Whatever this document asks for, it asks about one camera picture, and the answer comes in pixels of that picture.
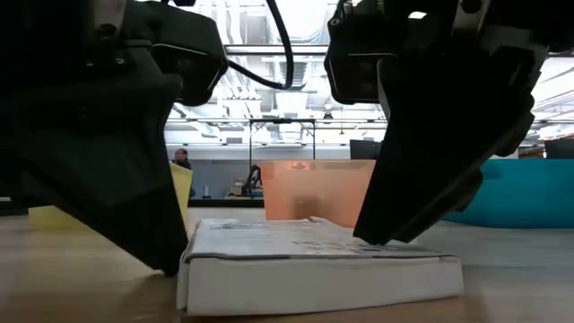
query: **wooden table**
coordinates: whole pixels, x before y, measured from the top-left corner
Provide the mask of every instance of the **wooden table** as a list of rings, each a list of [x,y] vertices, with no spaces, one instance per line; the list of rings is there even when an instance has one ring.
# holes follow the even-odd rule
[[[442,223],[418,243],[463,257],[466,296],[376,309],[184,322],[574,322],[574,231]],[[0,322],[180,322],[174,279],[96,234],[0,218]]]

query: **white book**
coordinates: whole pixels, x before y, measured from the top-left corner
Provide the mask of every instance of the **white book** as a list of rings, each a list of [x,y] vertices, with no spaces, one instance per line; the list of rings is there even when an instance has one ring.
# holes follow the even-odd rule
[[[349,310],[464,291],[460,259],[373,246],[323,219],[202,220],[181,258],[178,308],[231,316]]]

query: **orange translucent bin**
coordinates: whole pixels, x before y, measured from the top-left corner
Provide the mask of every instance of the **orange translucent bin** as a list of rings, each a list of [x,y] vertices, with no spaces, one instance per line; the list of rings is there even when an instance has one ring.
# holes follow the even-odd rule
[[[316,216],[354,228],[374,167],[372,160],[264,161],[265,217]]]

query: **man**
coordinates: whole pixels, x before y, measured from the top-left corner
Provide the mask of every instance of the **man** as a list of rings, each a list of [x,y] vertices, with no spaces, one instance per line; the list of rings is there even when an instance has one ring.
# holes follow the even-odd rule
[[[189,159],[187,158],[187,150],[183,148],[177,149],[176,159],[173,160],[173,162],[181,167],[191,170],[191,164],[189,163]]]

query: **pipe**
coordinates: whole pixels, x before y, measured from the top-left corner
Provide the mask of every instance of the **pipe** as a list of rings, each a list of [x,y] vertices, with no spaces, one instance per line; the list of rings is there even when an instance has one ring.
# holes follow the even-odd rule
[[[219,31],[219,35],[222,39],[222,43],[223,44],[229,44],[230,39],[227,36],[227,7],[225,5],[225,0],[219,0],[215,7],[216,7],[216,16],[217,16],[217,19],[216,19],[217,30]],[[237,89],[236,86],[234,86],[234,81],[230,77],[230,73],[233,73],[233,71],[229,71],[228,73],[226,73],[222,77],[220,82],[222,83],[223,86],[231,89],[231,91],[233,92],[233,95],[235,97],[239,98],[240,97],[239,90]]]
[[[241,30],[241,13],[239,10],[239,1],[232,0],[230,1],[230,34],[231,34],[231,41],[233,42],[234,45],[235,44],[243,45],[243,38],[241,38],[240,30]],[[245,57],[237,57],[237,60],[239,60],[238,63],[243,66],[248,65],[248,61]],[[251,80],[249,80],[242,74],[238,74],[237,77],[239,80],[239,84],[241,84],[241,91],[242,92],[245,91],[245,94],[247,94],[247,96],[250,98],[251,91],[249,91],[248,88],[251,86]]]

